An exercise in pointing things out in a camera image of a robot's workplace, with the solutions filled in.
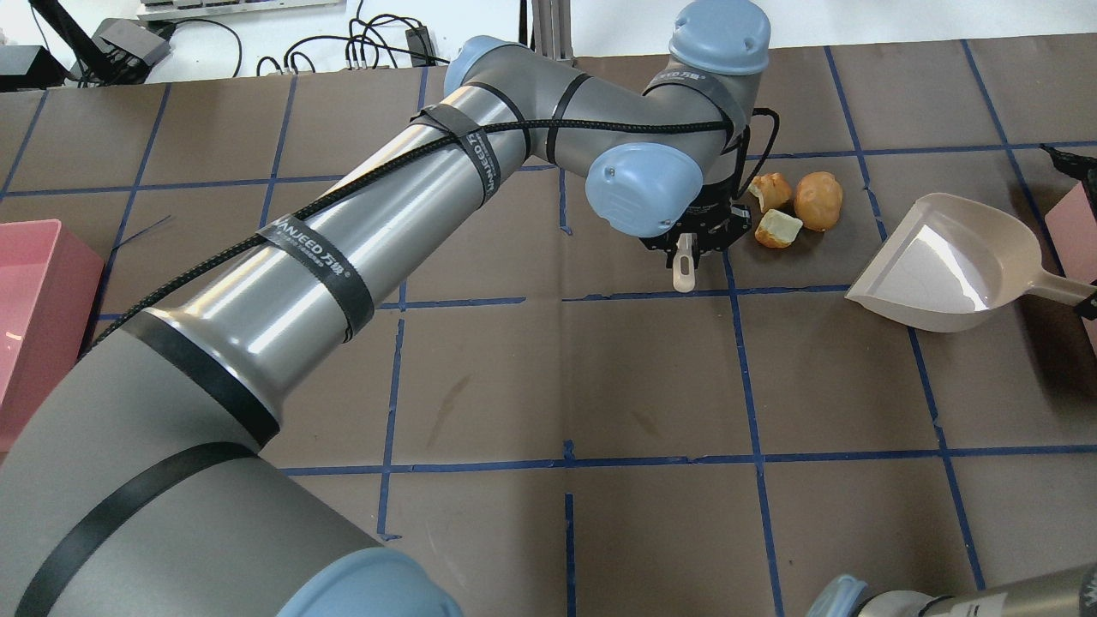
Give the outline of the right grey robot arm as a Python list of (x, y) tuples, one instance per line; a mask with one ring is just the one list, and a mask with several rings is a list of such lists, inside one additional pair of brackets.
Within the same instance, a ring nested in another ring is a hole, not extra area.
[(1094, 616), (1096, 563), (961, 595), (913, 590), (867, 594), (862, 579), (834, 577), (807, 616)]

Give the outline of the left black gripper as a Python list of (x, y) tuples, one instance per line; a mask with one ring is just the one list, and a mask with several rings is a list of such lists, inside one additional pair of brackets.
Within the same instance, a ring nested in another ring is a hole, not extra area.
[(642, 237), (641, 243), (648, 250), (675, 256), (681, 253), (680, 239), (692, 236), (693, 240), (686, 249), (689, 256), (724, 251), (753, 229), (751, 211), (738, 203), (738, 186), (732, 179), (705, 184), (668, 231), (658, 236)]

